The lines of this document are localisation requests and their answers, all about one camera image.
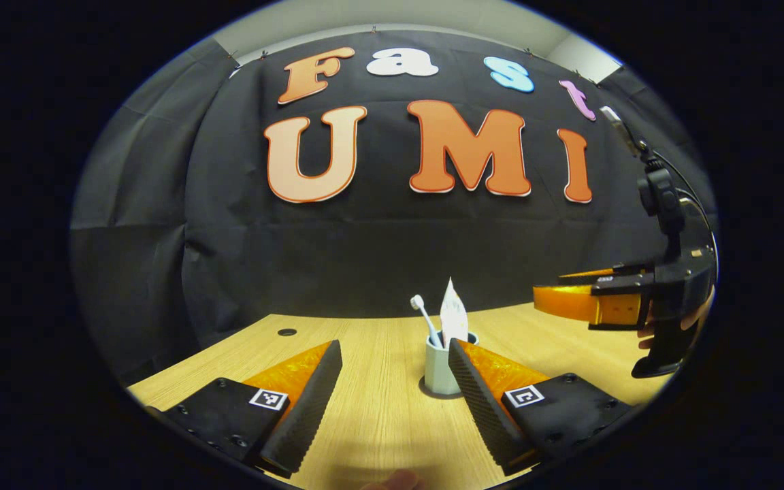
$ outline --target toothbrush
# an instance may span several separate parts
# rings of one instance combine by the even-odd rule
[[[441,338],[438,337],[438,331],[436,331],[435,326],[432,325],[429,314],[425,312],[425,303],[423,301],[423,297],[420,295],[415,295],[414,297],[410,298],[410,306],[412,306],[414,310],[423,311],[423,316],[425,316],[426,322],[429,323],[429,337],[431,338],[432,344],[435,344],[436,347],[442,348],[443,346],[441,345]]]

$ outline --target wooden table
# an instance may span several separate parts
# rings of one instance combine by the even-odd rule
[[[587,323],[541,313],[532,304],[471,312],[468,319],[482,347],[548,376],[576,372],[628,404],[647,401],[669,379],[631,377],[635,360],[645,354],[633,331],[589,331]],[[440,325],[436,316],[432,322]],[[298,333],[277,334],[285,328]],[[343,368],[335,393],[301,470],[284,481],[310,490],[358,490],[408,468],[431,489],[474,490],[516,477],[504,477],[495,465],[463,397],[436,399],[420,391],[426,335],[417,314],[270,314],[129,390],[140,403],[167,410],[212,379],[246,379],[338,339]]]

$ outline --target blue letter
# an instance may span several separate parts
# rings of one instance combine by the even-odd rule
[[[528,71],[519,63],[488,56],[483,59],[483,64],[492,69],[492,80],[495,80],[500,86],[525,93],[534,90],[534,82],[528,78]]]

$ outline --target cup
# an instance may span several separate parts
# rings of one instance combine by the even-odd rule
[[[441,344],[444,333],[438,332]],[[474,332],[468,332],[468,342],[479,344],[480,338]],[[455,376],[449,369],[449,348],[439,348],[431,343],[431,336],[425,338],[425,388],[438,395],[455,395],[461,393]]]

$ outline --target hand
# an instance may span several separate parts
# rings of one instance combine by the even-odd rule
[[[425,480],[410,470],[396,470],[382,483],[368,483],[359,490],[425,490]]]
[[[684,329],[687,331],[694,325],[694,323],[698,324],[698,329],[700,330],[701,327],[704,326],[704,320],[706,319],[706,313],[710,310],[710,307],[713,306],[713,297],[715,297],[716,288],[713,286],[710,289],[710,297],[706,298],[706,303],[700,305],[697,310],[687,314],[687,316],[682,319],[682,322],[679,323],[679,328]],[[640,348],[651,348],[653,347],[653,338],[651,336],[655,335],[655,325],[652,325],[655,318],[653,317],[653,305],[649,304],[649,313],[647,314],[647,326],[640,331],[637,331],[637,337],[643,338],[648,337],[645,340],[640,341]]]

